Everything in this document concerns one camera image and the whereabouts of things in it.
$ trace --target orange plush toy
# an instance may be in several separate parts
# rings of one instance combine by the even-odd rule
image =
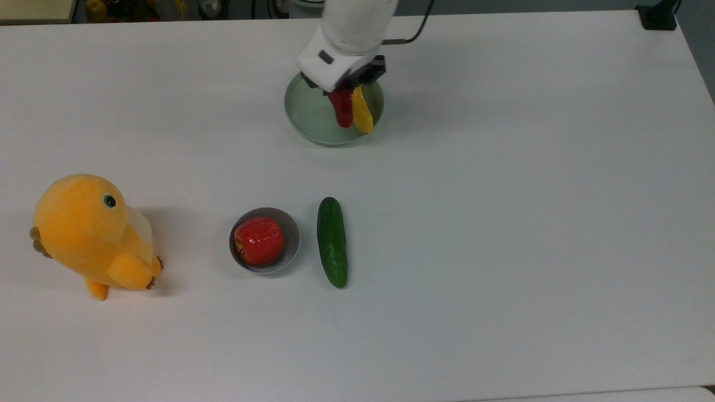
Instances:
[[[97,300],[107,297],[108,286],[151,289],[163,268],[149,221],[94,175],[50,186],[35,208],[30,238],[36,251],[82,275]]]

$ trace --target small bowl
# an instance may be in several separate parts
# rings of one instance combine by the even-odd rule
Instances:
[[[236,229],[249,219],[255,217],[267,217],[273,219],[278,226],[280,226],[281,231],[283,231],[283,251],[280,253],[278,259],[272,263],[264,265],[248,265],[239,255],[236,250],[236,242],[234,241],[233,234]],[[231,234],[229,235],[229,249],[231,250],[231,255],[233,259],[246,268],[247,270],[257,273],[260,275],[271,275],[276,273],[278,270],[283,269],[290,261],[295,257],[298,252],[298,247],[300,246],[300,230],[298,225],[295,223],[292,217],[287,213],[278,210],[276,208],[257,208],[253,211],[247,212],[233,225],[231,229]]]
[[[363,86],[363,96],[373,116],[375,131],[384,112],[385,96],[377,82]],[[355,125],[347,129],[337,125],[330,100],[321,88],[310,88],[300,74],[288,84],[283,107],[290,124],[303,137],[318,144],[339,147],[365,136]]]

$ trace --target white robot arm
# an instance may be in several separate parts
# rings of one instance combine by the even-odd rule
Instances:
[[[371,84],[385,72],[378,48],[398,0],[326,0],[320,24],[298,56],[311,87],[326,92],[349,80],[351,87]]]

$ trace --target red apple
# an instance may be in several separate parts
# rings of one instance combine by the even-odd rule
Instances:
[[[233,232],[238,255],[248,265],[273,262],[283,251],[283,232],[267,217],[255,217],[243,222]]]

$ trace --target green cucumber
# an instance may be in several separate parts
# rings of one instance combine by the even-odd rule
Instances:
[[[347,244],[340,203],[326,197],[317,209],[317,246],[327,279],[338,289],[347,285]]]

